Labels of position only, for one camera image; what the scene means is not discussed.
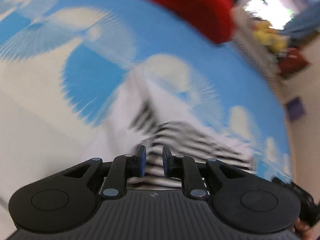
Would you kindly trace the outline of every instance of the dark red object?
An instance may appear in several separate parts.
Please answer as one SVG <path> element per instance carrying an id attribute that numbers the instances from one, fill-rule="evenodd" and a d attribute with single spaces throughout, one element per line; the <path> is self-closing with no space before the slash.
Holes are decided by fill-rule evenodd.
<path id="1" fill-rule="evenodd" d="M 309 62 L 307 62 L 300 53 L 300 49 L 289 48 L 286 58 L 278 63 L 280 68 L 279 75 L 282 77 L 287 77 L 297 71 L 304 69 Z"/>
<path id="2" fill-rule="evenodd" d="M 230 40 L 232 0 L 153 0 L 187 20 L 215 43 Z"/>

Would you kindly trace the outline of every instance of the hand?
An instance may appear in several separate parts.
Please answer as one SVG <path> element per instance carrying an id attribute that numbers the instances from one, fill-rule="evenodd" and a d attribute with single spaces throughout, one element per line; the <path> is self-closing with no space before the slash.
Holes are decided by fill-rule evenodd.
<path id="1" fill-rule="evenodd" d="M 298 235 L 301 240 L 312 240 L 313 229 L 308 224 L 301 221 L 300 218 L 296 219 L 292 231 Z"/>

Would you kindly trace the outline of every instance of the wall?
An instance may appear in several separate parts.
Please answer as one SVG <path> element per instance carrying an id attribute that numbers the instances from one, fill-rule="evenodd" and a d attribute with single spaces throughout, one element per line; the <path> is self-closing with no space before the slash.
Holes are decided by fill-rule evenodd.
<path id="1" fill-rule="evenodd" d="M 310 66 L 284 82 L 286 101 L 300 96 L 306 115 L 291 123 L 297 183 L 320 199 L 320 37 L 302 51 Z M 320 224 L 315 236 L 320 235 Z"/>

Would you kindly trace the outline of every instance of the black and white striped fabric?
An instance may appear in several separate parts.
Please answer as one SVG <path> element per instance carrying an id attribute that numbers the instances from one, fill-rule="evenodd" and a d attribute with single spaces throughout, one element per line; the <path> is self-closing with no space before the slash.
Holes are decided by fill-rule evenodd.
<path id="1" fill-rule="evenodd" d="M 150 136 L 141 142 L 147 148 L 146 176 L 129 179 L 129 188 L 158 190 L 181 187 L 179 179 L 164 177 L 162 164 L 164 145 L 170 148 L 173 155 L 187 155 L 201 163 L 209 158 L 216 158 L 249 173 L 255 173 L 252 158 L 248 159 L 241 153 L 234 152 L 187 122 L 171 121 L 157 125 L 149 103 L 144 104 L 142 111 L 132 122 L 132 128 L 150 133 Z"/>

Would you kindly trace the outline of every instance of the ribbed black surface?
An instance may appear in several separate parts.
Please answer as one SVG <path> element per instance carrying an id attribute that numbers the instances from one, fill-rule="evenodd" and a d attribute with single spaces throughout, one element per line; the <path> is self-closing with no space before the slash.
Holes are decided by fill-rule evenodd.
<path id="1" fill-rule="evenodd" d="M 298 240 L 292 232 L 252 235 L 222 223 L 206 202 L 180 190 L 129 190 L 119 200 L 104 201 L 85 224 L 54 235 L 18 230 L 10 240 Z"/>

